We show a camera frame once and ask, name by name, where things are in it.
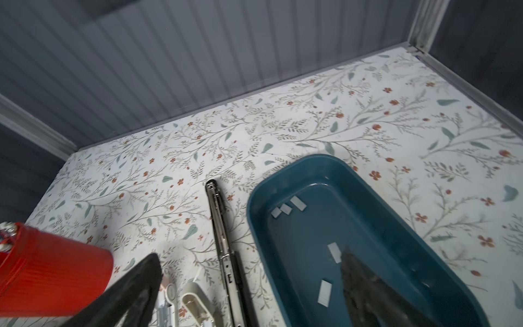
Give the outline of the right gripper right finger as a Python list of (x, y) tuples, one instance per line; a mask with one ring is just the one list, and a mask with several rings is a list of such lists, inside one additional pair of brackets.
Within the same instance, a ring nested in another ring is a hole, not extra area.
[(437, 326), (346, 249), (341, 255), (345, 306), (353, 326)]

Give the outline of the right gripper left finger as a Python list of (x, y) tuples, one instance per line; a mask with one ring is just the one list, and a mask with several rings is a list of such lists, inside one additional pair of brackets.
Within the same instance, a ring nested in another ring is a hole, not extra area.
[(64, 326), (148, 326), (162, 282), (159, 256), (150, 253)]

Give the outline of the black stapler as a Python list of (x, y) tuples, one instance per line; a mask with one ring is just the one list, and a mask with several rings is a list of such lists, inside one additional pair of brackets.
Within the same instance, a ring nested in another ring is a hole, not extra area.
[(233, 326), (254, 326), (256, 320), (252, 317), (247, 301), (247, 289), (244, 284), (239, 260), (228, 241), (225, 220), (226, 209), (223, 197), (214, 179), (206, 182), (205, 190), (211, 211), (223, 284), (229, 301), (231, 323)]

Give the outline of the teal plastic tray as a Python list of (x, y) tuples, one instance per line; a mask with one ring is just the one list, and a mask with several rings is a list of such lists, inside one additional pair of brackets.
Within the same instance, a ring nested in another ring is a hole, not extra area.
[(440, 326), (487, 326), (467, 286), (345, 162), (309, 155), (264, 179), (247, 221), (288, 326), (350, 326), (346, 249)]

